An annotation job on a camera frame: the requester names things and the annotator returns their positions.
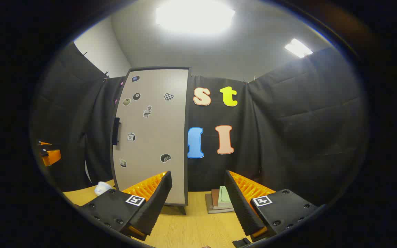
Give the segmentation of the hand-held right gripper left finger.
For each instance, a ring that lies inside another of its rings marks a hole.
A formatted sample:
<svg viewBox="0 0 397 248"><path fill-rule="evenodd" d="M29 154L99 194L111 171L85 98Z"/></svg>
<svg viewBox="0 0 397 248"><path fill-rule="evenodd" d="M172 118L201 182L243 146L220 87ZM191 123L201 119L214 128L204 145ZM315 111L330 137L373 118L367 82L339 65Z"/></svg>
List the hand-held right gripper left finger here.
<svg viewBox="0 0 397 248"><path fill-rule="evenodd" d="M151 234L171 188L171 172L165 171L126 190L106 190L79 210L110 229L144 241Z"/></svg>

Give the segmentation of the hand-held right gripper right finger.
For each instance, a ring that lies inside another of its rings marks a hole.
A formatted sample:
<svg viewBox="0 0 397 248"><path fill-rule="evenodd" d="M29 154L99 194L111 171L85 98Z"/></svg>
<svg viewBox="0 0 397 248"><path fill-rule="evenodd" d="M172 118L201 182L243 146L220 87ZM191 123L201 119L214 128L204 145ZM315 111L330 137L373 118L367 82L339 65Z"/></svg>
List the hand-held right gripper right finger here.
<svg viewBox="0 0 397 248"><path fill-rule="evenodd" d="M244 234L253 242L295 229L319 212L319 206L289 189L271 190L228 170L225 187Z"/></svg>

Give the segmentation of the black cabinet door handle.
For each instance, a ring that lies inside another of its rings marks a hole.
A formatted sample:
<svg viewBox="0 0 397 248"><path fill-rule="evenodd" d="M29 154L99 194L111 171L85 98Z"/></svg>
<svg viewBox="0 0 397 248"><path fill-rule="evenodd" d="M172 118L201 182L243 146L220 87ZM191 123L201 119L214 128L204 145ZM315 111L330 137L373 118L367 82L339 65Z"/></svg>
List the black cabinet door handle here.
<svg viewBox="0 0 397 248"><path fill-rule="evenodd" d="M118 133L120 126L120 118L115 117L112 126L112 145L117 145L119 143Z"/></svg>

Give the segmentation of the brown book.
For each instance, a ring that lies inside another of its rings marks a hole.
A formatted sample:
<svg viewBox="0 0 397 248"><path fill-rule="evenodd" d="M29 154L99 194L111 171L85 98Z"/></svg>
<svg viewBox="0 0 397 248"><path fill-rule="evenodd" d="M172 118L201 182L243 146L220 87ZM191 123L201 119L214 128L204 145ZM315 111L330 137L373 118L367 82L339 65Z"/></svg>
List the brown book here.
<svg viewBox="0 0 397 248"><path fill-rule="evenodd" d="M211 190L211 194L212 194L212 201L213 201L214 209L223 209L223 208L220 208L217 206L217 198L219 195L219 190L213 189L213 190Z"/></svg>

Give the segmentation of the white plush toy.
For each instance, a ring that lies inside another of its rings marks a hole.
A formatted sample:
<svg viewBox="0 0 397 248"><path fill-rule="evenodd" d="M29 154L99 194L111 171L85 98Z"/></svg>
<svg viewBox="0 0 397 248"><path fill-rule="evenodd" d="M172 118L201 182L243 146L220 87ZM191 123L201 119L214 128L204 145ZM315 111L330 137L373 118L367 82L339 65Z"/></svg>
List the white plush toy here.
<svg viewBox="0 0 397 248"><path fill-rule="evenodd" d="M97 186L94 188L94 193L96 196L100 196L105 192L108 192L109 190L113 189L111 185L109 185L106 182L98 182Z"/></svg>

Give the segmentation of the black backdrop cloth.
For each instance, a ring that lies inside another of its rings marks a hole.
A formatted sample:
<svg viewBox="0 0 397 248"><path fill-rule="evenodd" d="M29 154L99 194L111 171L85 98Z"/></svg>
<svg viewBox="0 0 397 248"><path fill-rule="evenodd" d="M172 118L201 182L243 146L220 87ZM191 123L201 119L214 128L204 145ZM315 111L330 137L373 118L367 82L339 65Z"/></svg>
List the black backdrop cloth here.
<svg viewBox="0 0 397 248"><path fill-rule="evenodd" d="M168 66L105 78L71 44L37 87L29 132L60 150L45 172L62 192L171 171L166 203L183 205L229 170L321 205L359 169L368 127L355 69L335 48L245 83Z"/></svg>

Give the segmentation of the small ceiling light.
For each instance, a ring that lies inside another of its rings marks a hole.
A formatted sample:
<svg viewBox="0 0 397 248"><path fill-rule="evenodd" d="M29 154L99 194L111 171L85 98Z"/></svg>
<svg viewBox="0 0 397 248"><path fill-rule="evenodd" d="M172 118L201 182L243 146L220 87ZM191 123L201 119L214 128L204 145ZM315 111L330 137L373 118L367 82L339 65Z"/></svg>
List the small ceiling light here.
<svg viewBox="0 0 397 248"><path fill-rule="evenodd" d="M309 47L304 45L296 38L293 38L288 44L286 44L285 49L299 58L304 58L307 55L311 55L313 53L313 51L310 50Z"/></svg>

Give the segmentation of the large ceiling light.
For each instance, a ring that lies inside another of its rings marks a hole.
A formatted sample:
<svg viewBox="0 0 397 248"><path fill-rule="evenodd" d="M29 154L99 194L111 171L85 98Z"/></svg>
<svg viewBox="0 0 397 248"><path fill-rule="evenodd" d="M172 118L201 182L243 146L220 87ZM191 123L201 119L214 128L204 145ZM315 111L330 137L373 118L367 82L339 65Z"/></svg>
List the large ceiling light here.
<svg viewBox="0 0 397 248"><path fill-rule="evenodd" d="M216 0L169 0L155 10L156 24L179 33L220 33L235 11Z"/></svg>

